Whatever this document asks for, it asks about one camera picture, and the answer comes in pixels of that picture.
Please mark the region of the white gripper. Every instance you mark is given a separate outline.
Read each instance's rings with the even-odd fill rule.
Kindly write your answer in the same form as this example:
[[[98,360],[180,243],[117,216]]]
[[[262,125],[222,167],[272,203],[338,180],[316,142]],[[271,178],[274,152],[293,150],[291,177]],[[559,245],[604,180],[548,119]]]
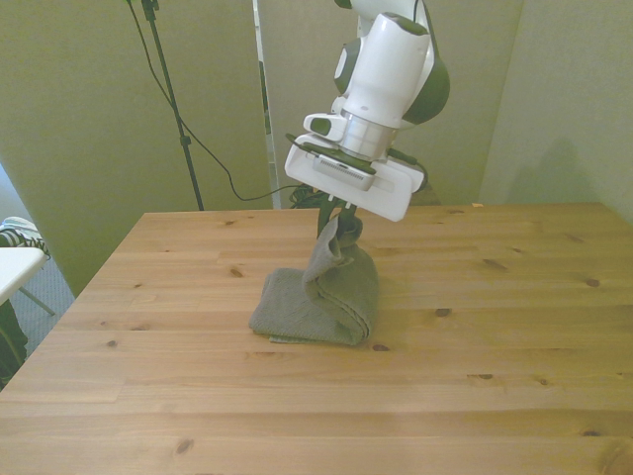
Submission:
[[[427,174],[416,158],[390,148],[379,159],[367,161],[337,148],[294,145],[285,164],[286,174],[325,193],[319,205],[317,234],[320,235],[337,206],[340,231],[356,233],[361,221],[357,207],[390,221],[401,220],[411,195],[423,188]]]

